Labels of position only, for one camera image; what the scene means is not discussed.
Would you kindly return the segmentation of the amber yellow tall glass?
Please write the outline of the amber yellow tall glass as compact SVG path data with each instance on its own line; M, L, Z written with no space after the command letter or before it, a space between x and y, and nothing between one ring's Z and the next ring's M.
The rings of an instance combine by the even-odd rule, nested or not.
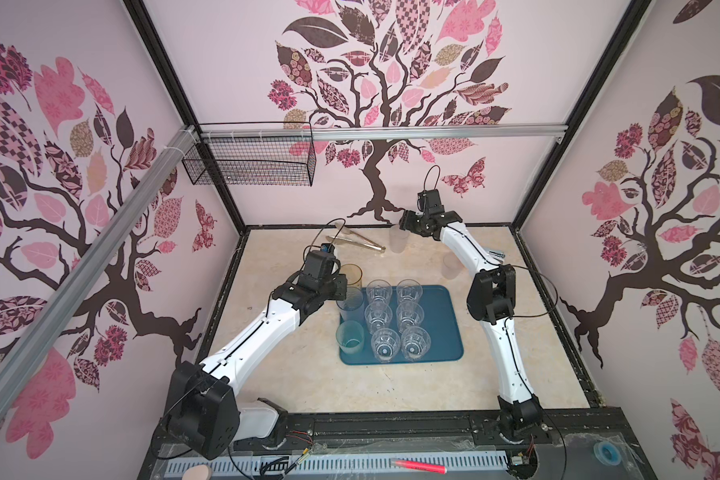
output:
M363 270L356 264L343 264L340 274L346 277L347 286L361 289L363 287Z

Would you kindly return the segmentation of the clear glass back tall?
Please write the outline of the clear glass back tall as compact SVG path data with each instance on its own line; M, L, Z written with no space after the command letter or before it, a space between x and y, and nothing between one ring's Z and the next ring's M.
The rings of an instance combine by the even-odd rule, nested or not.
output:
M389 230L389 250L400 254L406 249L410 232L394 226Z

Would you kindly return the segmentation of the grey blue plastic cup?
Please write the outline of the grey blue plastic cup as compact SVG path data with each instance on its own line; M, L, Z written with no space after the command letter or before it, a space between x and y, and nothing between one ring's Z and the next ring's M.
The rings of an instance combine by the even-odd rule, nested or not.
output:
M342 322L364 321L364 294L360 288L348 286L343 300L337 300L336 305Z

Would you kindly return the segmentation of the green plastic cup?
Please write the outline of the green plastic cup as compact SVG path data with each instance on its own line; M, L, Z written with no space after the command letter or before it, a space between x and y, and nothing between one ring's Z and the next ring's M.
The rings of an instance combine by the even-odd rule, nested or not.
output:
M365 345L365 329L357 321L344 321L336 331L340 351L346 355L360 353Z

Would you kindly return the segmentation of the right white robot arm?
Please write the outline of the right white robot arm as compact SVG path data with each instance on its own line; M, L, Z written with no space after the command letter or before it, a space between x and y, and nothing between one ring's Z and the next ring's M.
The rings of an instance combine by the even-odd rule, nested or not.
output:
M498 369L498 429L507 441L517 442L523 432L542 423L543 409L531 388L516 337L515 268L501 254L483 248L462 218L445 209L436 189L418 193L417 209L406 210L399 227L443 243L472 275L466 306L486 332Z

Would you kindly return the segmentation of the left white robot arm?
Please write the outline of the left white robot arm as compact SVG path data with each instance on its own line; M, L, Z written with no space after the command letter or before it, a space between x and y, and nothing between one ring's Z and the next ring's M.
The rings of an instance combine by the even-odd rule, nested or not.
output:
M198 364L181 363L172 373L160 427L173 439L213 460L235 441L267 439L276 444L287 411L266 399L237 400L266 356L327 301L344 300L347 279L335 247L311 246L301 268L274 288L262 312L231 342Z

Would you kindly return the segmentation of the teal rectangular tray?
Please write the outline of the teal rectangular tray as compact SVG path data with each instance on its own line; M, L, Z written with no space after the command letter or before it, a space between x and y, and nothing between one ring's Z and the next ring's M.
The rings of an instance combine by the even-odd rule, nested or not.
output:
M460 359L463 356L464 349L448 290L440 285L425 285L423 287L423 298L419 304L425 313L423 323L419 327L424 328L429 333L432 344L429 352L421 360L413 362L451 362ZM365 315L364 321L360 324L365 329L366 338L364 348L360 353L354 355L346 355L342 353L339 348L339 358L344 364L350 366L368 366L412 363L411 361L407 361L403 356L402 342L399 353L391 362L378 362L372 353L372 334L366 325ZM398 330L398 327L394 323L390 324L389 328L397 331L401 338L402 332Z

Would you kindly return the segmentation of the metal serving tongs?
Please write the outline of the metal serving tongs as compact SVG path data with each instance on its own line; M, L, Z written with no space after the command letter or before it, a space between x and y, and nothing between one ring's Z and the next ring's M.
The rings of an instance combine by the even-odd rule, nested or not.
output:
M328 240L336 244L347 244L353 245L360 248L365 248L378 253L384 253L386 247L377 243L376 241L358 233L357 231L344 226L342 223L335 222L332 226L336 229L336 232L328 236Z

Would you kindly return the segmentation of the white stapler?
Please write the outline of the white stapler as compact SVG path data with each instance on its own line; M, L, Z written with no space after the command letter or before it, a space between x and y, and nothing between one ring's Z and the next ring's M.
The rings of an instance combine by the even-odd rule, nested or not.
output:
M497 261L499 261L501 263L503 263L506 259L506 255L501 251L488 249L488 253L490 254L491 257L493 257L494 259L496 259Z

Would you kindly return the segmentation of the pink marker pen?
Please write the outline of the pink marker pen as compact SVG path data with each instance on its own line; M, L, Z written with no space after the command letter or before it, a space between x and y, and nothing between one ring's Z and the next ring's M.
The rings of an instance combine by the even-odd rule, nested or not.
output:
M447 473L447 468L443 465L424 463L412 460L393 459L391 464L398 468L406 470L423 471L429 473L436 473L444 475Z

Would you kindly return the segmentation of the blue tape roll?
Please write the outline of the blue tape roll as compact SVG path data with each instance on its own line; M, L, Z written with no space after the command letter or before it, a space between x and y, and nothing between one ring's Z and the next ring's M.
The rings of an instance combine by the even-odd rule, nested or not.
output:
M599 441L593 446L594 457L605 466L616 467L622 463L620 450L609 441Z

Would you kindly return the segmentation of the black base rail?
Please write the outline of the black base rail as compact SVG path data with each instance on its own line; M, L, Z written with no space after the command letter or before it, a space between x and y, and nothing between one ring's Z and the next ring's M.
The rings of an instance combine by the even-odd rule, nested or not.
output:
M287 433L319 441L370 442L423 438L469 439L477 446L500 444L497 410L287 413L281 412L275 438ZM623 411L618 407L546 409L543 419L554 435L620 434L645 479L657 477Z

